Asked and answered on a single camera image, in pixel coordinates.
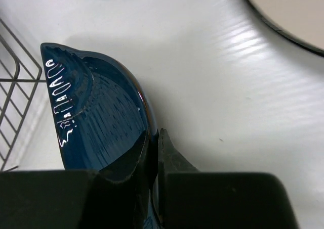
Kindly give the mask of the dark blue leaf plate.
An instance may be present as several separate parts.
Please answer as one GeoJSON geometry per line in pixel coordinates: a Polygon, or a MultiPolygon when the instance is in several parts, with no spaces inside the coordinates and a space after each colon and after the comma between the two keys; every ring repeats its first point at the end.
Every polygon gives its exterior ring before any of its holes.
{"type": "Polygon", "coordinates": [[[57,43],[40,52],[63,165],[91,185],[81,228],[158,228],[158,126],[134,75],[107,55],[57,43]]]}

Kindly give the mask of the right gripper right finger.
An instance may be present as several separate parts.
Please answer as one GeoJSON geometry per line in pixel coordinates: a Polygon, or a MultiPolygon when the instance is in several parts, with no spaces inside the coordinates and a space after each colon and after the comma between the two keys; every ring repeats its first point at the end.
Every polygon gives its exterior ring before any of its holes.
{"type": "Polygon", "coordinates": [[[287,192],[274,175],[201,172],[158,139],[158,206],[164,228],[298,228],[287,192]]]}

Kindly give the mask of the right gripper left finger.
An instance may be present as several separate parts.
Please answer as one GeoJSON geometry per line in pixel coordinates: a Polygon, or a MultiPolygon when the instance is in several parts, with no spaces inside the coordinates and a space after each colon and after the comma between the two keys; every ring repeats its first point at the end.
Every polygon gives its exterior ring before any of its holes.
{"type": "Polygon", "coordinates": [[[142,228],[148,145],[143,132],[101,171],[1,173],[1,228],[142,228]]]}

